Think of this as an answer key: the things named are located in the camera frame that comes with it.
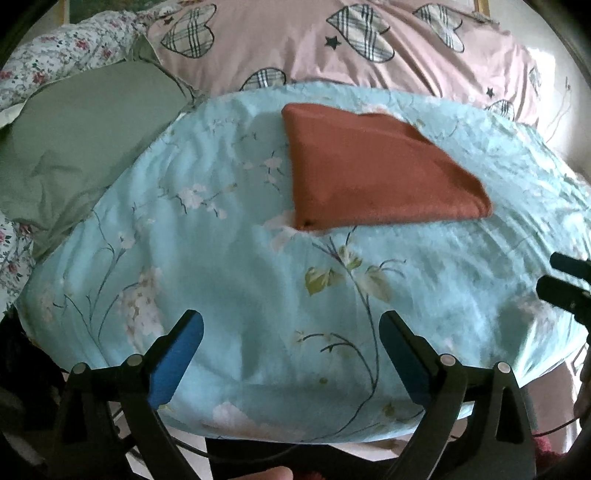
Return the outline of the person's left hand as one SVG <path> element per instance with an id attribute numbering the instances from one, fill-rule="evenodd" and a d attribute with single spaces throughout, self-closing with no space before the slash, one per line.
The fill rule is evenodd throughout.
<path id="1" fill-rule="evenodd" d="M 243 475 L 232 480 L 293 480 L 294 473 L 287 467 L 273 467 L 263 472 Z"/>

